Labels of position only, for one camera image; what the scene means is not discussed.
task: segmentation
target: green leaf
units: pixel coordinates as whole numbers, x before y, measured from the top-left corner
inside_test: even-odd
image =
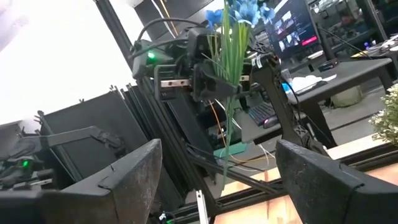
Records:
[[[213,69],[215,73],[230,82],[233,85],[238,85],[241,77],[244,64],[244,56],[248,47],[251,27],[245,23],[234,23],[231,27],[229,20],[229,9],[224,8],[223,23],[221,28],[221,43],[217,38],[208,38],[209,45],[215,46],[211,49],[211,61],[213,62]],[[225,145],[225,163],[223,171],[223,186],[225,185],[226,175],[228,171],[229,159],[229,145],[231,144],[231,137],[233,132],[233,116],[234,116],[234,97],[226,99],[226,145]]]

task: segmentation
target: orange cable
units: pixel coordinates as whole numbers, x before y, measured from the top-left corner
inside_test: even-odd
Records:
[[[216,118],[218,129],[219,129],[219,131],[221,133],[221,137],[223,138],[224,147],[226,147],[226,141],[225,141],[225,137],[224,137],[224,134],[223,134],[223,129],[221,128],[221,123],[220,123],[220,120],[218,119],[217,112],[214,109],[214,106],[213,106],[213,104],[211,102],[210,102],[210,107],[211,107],[211,110],[213,110],[214,116]],[[248,160],[248,161],[244,161],[244,160],[235,158],[233,155],[229,155],[229,156],[231,156],[232,159],[234,159],[234,160],[236,160],[238,162],[253,162],[253,161],[260,161],[260,160],[266,159],[264,157],[261,157],[261,158],[257,158],[257,159],[251,159],[251,160]]]
[[[169,12],[168,12],[168,10],[166,8],[166,5],[164,4],[163,0],[160,0],[160,3],[162,4],[163,9],[166,12],[167,17],[170,18],[170,14],[169,14]],[[173,30],[175,32],[175,35],[178,35],[177,29],[175,28],[174,23],[172,21],[170,21],[170,23],[172,24]]]

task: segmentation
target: white label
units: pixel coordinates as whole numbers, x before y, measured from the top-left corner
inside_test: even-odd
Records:
[[[257,57],[256,62],[257,62],[257,67],[262,68],[262,63],[261,63],[261,58],[260,58],[260,56]]]

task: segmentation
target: green plant stem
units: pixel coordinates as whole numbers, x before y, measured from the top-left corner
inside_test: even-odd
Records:
[[[231,144],[231,137],[233,133],[233,117],[234,117],[234,97],[228,97],[226,99],[226,145],[225,145],[225,157],[224,157],[224,164],[228,163],[229,159],[229,146]],[[228,171],[228,166],[224,166],[223,171],[223,189],[226,183],[226,175]]]

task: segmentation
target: wooden table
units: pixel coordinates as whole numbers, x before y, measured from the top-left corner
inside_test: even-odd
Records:
[[[382,141],[373,141],[371,136],[343,144],[333,149],[329,149],[328,153],[332,159],[340,159],[342,157],[364,151],[376,146],[384,144]],[[369,175],[385,180],[392,184],[398,185],[398,164],[386,166],[380,169],[368,172]],[[280,178],[277,168],[265,171],[252,176],[257,180],[271,181]],[[240,190],[250,188],[240,182],[227,184],[221,196],[232,194]],[[270,201],[251,205],[241,208],[233,212],[218,215],[215,224],[301,224],[301,220],[291,201],[290,197],[283,196]]]

